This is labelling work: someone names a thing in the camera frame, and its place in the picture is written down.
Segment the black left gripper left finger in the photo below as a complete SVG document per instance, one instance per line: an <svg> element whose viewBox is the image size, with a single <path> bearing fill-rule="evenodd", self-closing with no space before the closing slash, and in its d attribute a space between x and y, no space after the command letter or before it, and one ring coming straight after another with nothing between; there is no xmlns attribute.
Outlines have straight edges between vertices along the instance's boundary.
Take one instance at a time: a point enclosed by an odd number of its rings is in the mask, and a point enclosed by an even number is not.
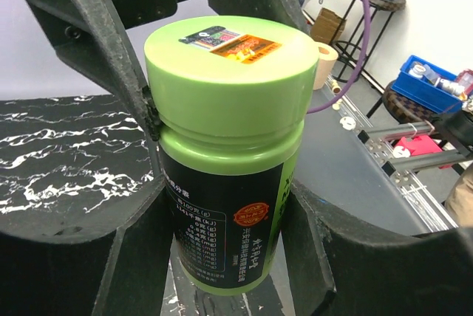
<svg viewBox="0 0 473 316"><path fill-rule="evenodd" d="M158 315L173 232L163 176L101 212L1 233L3 315Z"/></svg>

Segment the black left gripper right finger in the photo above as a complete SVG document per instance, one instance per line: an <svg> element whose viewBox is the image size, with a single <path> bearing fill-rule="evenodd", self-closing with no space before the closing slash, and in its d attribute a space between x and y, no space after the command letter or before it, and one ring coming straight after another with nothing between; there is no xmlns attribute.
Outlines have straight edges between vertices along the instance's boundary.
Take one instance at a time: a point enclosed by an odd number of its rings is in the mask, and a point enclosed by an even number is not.
<svg viewBox="0 0 473 316"><path fill-rule="evenodd" d="M403 236L290 186L282 239L298 315L470 315L472 230Z"/></svg>

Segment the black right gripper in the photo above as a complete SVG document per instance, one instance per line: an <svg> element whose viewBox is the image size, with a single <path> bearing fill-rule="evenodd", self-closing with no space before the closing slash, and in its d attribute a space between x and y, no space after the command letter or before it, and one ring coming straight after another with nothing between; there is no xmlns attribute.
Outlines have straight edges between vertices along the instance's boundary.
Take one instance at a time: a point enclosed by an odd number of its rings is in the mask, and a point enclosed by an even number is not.
<svg viewBox="0 0 473 316"><path fill-rule="evenodd" d="M177 12L187 0L25 0L56 56L117 97L153 141L162 125L126 29ZM221 16L263 18L308 33L299 0L208 0Z"/></svg>

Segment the green lidded pill bottle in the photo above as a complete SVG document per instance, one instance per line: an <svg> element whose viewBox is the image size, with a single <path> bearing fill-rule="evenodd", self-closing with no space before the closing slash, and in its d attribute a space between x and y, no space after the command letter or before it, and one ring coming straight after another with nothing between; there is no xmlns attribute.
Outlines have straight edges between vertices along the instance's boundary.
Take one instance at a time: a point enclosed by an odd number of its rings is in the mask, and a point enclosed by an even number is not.
<svg viewBox="0 0 473 316"><path fill-rule="evenodd" d="M275 21L203 16L155 30L144 55L183 271L214 295L248 292L275 254L317 46Z"/></svg>

